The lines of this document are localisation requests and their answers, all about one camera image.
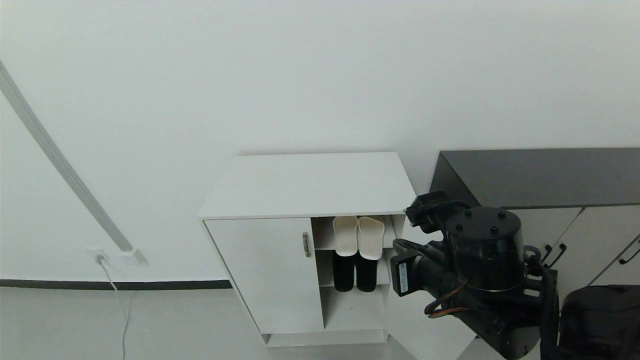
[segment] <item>cabinet top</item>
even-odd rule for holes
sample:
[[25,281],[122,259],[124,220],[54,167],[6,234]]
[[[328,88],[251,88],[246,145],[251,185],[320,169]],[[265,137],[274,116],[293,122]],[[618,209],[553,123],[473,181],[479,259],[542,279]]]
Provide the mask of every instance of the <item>cabinet top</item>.
[[640,204],[640,149],[442,151],[477,201],[505,208]]
[[395,152],[237,156],[198,217],[401,214],[414,197]]

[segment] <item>dark gray countertop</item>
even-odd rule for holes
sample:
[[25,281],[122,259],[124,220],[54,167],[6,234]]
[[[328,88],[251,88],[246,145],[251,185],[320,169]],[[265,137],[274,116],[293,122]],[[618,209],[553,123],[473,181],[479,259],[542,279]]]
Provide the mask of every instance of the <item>dark gray countertop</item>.
[[505,208],[640,204],[640,149],[442,151],[478,202]]

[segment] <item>black baseboard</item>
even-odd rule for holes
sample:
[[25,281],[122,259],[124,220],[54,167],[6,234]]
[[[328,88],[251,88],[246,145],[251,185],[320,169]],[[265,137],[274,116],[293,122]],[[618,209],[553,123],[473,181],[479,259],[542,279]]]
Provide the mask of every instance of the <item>black baseboard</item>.
[[[200,290],[231,289],[229,280],[211,281],[154,281],[154,282],[115,282],[118,290]],[[106,281],[40,281],[0,279],[0,287],[31,289],[64,289],[64,290],[111,290]]]

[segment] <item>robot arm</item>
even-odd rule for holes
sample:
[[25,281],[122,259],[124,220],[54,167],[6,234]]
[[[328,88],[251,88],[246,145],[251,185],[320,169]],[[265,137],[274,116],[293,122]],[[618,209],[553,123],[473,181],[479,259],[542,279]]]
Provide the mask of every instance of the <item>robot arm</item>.
[[540,339],[543,359],[570,358],[556,345],[557,273],[525,252],[515,214],[435,192],[418,196],[406,215],[425,233],[441,231],[443,240],[394,240],[392,283],[400,297],[429,292],[436,300],[426,315],[455,316],[505,359],[522,358]]

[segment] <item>label sticker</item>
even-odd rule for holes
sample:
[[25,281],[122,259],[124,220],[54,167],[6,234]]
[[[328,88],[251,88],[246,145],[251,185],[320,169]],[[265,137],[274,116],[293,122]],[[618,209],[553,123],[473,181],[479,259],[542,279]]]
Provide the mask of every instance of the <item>label sticker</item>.
[[406,278],[406,263],[400,264],[400,292],[406,293],[409,291],[409,281]]

